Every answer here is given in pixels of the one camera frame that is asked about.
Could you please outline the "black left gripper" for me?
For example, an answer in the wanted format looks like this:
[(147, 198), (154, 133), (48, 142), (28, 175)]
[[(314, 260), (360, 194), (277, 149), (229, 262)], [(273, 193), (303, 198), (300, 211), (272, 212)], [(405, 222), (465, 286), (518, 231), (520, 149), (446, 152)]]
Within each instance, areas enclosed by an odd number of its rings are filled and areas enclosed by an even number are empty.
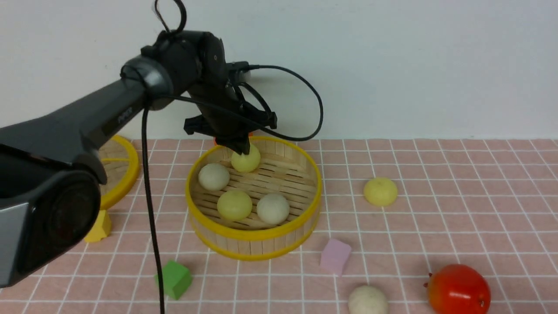
[(277, 115), (263, 97), (247, 83), (254, 65), (246, 61), (229, 62), (223, 84), (194, 84), (187, 90), (197, 101), (200, 115), (185, 119), (184, 131), (213, 137), (238, 155), (249, 155), (251, 143), (246, 135), (259, 129), (277, 128)]

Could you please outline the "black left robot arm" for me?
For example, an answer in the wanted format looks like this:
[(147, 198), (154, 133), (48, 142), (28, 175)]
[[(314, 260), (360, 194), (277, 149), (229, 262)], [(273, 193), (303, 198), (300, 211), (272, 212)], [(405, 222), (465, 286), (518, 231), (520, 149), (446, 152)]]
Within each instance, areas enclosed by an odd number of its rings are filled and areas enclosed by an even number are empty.
[(2, 127), (0, 284), (10, 287), (74, 248), (94, 226), (100, 186), (99, 149), (138, 113), (165, 108), (187, 92), (201, 115), (186, 119), (199, 133), (237, 153), (248, 134), (277, 127), (267, 105), (256, 109), (233, 92), (245, 61), (227, 63), (210, 32), (162, 31), (126, 62), (120, 78), (50, 113)]

